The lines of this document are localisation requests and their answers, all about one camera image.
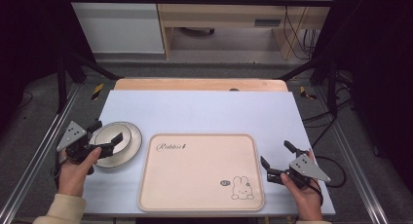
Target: white tabletop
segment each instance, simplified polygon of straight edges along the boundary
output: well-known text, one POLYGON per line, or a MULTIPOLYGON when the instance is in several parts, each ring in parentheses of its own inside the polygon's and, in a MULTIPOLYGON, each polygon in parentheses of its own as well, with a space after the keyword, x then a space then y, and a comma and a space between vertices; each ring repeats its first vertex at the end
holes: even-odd
MULTIPOLYGON (((288 190, 269 183, 262 167, 265 204, 258 211, 145 212, 138 206, 140 180, 150 138, 159 133, 246 133, 272 168, 287 169, 297 148, 311 145, 289 92, 111 91, 99 118, 104 125, 130 122, 142 133, 136 156, 117 168, 97 168, 88 176, 86 214, 117 216, 276 216, 297 214, 288 190)), ((335 214, 323 182, 323 214, 335 214)))

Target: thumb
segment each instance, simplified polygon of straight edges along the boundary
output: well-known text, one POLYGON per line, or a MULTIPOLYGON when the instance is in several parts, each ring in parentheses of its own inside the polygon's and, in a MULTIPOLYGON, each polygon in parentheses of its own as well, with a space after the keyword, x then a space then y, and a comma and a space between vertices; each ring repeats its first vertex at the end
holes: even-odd
POLYGON ((82 169, 89 170, 89 168, 96 163, 97 159, 99 159, 99 155, 101 152, 101 148, 95 148, 85 159, 85 161, 81 164, 82 169))
POLYGON ((282 183, 284 186, 289 190, 289 192, 292 194, 292 196, 295 198, 298 198, 299 194, 301 193, 300 189, 295 185, 294 181, 292 181, 288 175, 285 173, 282 173, 282 183))

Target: black horizontal bar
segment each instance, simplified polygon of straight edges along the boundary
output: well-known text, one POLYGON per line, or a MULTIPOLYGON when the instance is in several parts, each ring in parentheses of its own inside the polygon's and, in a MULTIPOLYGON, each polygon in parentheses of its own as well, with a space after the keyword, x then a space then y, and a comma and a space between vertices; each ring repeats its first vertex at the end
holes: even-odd
POLYGON ((350 1, 337 0, 67 0, 78 3, 140 3, 140 4, 200 4, 200 5, 252 5, 252 6, 296 6, 332 7, 348 5, 350 1))

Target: beige tray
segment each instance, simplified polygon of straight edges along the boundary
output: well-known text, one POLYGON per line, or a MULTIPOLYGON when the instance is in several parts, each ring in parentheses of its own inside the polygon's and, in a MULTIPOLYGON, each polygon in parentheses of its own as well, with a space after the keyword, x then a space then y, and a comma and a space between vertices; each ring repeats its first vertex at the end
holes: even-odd
POLYGON ((138 204, 145 211, 258 210, 264 193, 247 134, 157 134, 138 204))

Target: bunny face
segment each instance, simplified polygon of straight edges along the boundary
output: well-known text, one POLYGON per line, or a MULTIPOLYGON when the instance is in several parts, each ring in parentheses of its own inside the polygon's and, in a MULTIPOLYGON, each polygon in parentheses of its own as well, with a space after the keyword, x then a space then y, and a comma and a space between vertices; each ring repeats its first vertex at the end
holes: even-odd
POLYGON ((233 200, 252 200, 254 196, 252 195, 252 188, 248 182, 248 178, 243 176, 236 176, 234 178, 234 188, 233 188, 233 200))

